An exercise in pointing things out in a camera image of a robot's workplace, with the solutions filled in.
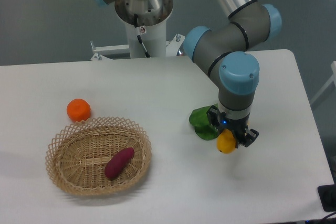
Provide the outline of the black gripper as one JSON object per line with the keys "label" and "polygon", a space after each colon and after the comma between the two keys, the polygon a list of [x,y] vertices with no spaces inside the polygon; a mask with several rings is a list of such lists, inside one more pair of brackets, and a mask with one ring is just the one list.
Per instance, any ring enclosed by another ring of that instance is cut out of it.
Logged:
{"label": "black gripper", "polygon": [[258,131],[249,129],[247,126],[250,113],[243,118],[231,119],[226,116],[225,112],[220,112],[217,106],[211,105],[206,115],[210,125],[216,129],[217,136],[225,130],[235,132],[236,148],[240,145],[249,147],[259,136]]}

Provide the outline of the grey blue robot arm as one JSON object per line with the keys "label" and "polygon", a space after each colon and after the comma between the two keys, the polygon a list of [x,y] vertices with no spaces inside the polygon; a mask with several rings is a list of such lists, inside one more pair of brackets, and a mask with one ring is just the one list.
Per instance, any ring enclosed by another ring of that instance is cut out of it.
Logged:
{"label": "grey blue robot arm", "polygon": [[[172,0],[95,0],[114,4],[124,22],[131,58],[165,57],[166,20]],[[279,11],[258,0],[218,0],[228,25],[212,31],[193,28],[183,41],[187,56],[218,87],[218,104],[207,110],[210,126],[230,132],[235,147],[250,146],[258,132],[248,127],[251,105],[259,82],[259,63],[248,49],[279,34]]]}

